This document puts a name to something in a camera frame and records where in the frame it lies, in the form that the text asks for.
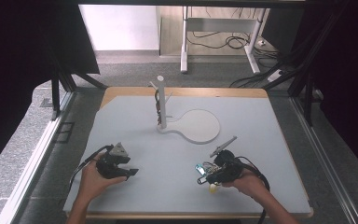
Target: table surface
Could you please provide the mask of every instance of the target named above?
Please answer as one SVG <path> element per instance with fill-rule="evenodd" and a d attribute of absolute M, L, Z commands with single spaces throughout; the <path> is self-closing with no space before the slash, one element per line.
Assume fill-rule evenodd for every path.
<path fill-rule="evenodd" d="M 233 135 L 227 149 L 248 157 L 267 177 L 271 192 L 298 217 L 310 217 L 305 192 L 265 91 L 257 89 L 166 88 L 172 92 L 167 113 L 206 109 L 221 123 L 212 143 L 195 145 L 175 133 L 156 130 L 153 88 L 109 88 L 94 120 L 82 161 L 96 149 L 121 142 L 131 160 L 125 169 L 136 176 L 113 186 L 89 206 L 88 217 L 103 218 L 243 218 L 258 217 L 262 207 L 235 189 L 209 193 L 198 185 L 195 165 Z M 70 211 L 78 191 L 77 175 L 63 208 Z"/>

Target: finger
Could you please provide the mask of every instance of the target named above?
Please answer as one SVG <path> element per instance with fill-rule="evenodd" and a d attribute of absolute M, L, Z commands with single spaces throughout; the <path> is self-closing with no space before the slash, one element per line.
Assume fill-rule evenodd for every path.
<path fill-rule="evenodd" d="M 94 158 L 92 158 L 92 160 L 89 162 L 89 164 L 95 166 L 95 164 L 97 163 L 97 160 L 99 160 L 101 158 L 101 156 L 103 156 L 104 153 L 98 153 Z"/>
<path fill-rule="evenodd" d="M 124 182 L 126 180 L 127 180 L 126 176 L 119 176 L 119 177 L 109 179 L 109 184 L 111 184 L 111 185 L 118 184 L 118 183 Z"/>

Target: wooden table edge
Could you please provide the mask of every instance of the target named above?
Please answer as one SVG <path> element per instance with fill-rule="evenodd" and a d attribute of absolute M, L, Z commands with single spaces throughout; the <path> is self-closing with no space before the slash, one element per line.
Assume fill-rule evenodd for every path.
<path fill-rule="evenodd" d="M 233 89 L 233 88 L 180 88 L 166 87 L 165 93 L 172 96 L 205 96 L 205 97 L 247 97 L 247 98 L 268 98 L 267 92 L 263 89 Z M 117 96 L 149 96 L 154 95 L 152 87 L 109 87 L 106 89 L 101 102 L 104 107 Z"/>

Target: hand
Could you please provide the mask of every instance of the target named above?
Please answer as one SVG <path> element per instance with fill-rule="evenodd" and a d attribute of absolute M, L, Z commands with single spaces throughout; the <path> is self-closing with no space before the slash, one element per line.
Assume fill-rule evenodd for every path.
<path fill-rule="evenodd" d="M 264 186 L 263 181 L 247 169 L 242 170 L 241 178 L 233 182 L 223 183 L 222 186 L 226 188 L 234 187 L 239 192 L 254 198 L 256 201 L 258 196 L 269 192 Z"/>
<path fill-rule="evenodd" d="M 298 224 L 298 221 L 266 189 L 263 181 L 252 171 L 243 169 L 241 178 L 223 183 L 223 187 L 234 187 L 239 192 L 252 197 L 266 209 L 269 217 L 276 224 Z"/>
<path fill-rule="evenodd" d="M 127 180 L 126 176 L 120 176 L 112 179 L 105 179 L 102 177 L 100 173 L 98 173 L 96 167 L 96 161 L 102 155 L 103 153 L 98 154 L 94 160 L 83 168 L 77 198 L 82 200 L 84 203 L 89 203 L 92 199 L 104 192 L 107 187 Z"/>
<path fill-rule="evenodd" d="M 86 167 L 83 168 L 80 188 L 72 206 L 72 211 L 66 220 L 67 224 L 86 223 L 86 213 L 92 199 L 100 195 L 107 187 L 123 182 L 126 176 L 105 179 L 98 173 L 97 160 L 103 155 L 98 154 Z"/>

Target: gray floor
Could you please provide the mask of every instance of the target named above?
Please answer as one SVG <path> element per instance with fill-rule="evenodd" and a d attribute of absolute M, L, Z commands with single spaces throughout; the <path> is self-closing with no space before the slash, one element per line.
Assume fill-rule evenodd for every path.
<path fill-rule="evenodd" d="M 249 76 L 251 71 L 249 64 L 239 62 L 241 58 L 233 58 L 231 63 L 227 62 L 227 58 L 192 58 L 187 75 L 180 74 L 177 58 L 129 55 L 127 61 L 108 62 L 111 59 L 100 58 L 99 62 L 103 62 L 100 63 L 101 75 L 92 75 L 109 86 L 147 86 L 148 81 L 163 75 L 168 80 L 167 86 L 228 87 L 232 81 Z M 103 91 L 78 77 L 75 79 L 78 85 L 76 97 L 62 126 L 64 131 L 65 127 L 72 125 L 71 134 L 56 134 L 56 141 L 50 145 L 13 223 L 64 223 L 66 220 L 62 207 L 68 181 L 79 163 L 103 97 Z M 293 104 L 285 94 L 288 84 L 282 84 L 268 95 L 314 208 L 313 217 L 301 219 L 301 222 L 349 223 Z M 25 119 L 0 157 L 0 212 L 50 119 L 51 108 L 40 107 L 45 98 L 50 98 L 49 83 L 34 91 L 33 103 Z M 317 103 L 313 104 L 312 120 L 315 132 L 358 209 L 358 160 L 330 126 Z M 112 221 L 88 220 L 88 223 Z M 255 223 L 255 220 L 243 220 L 242 223 Z"/>

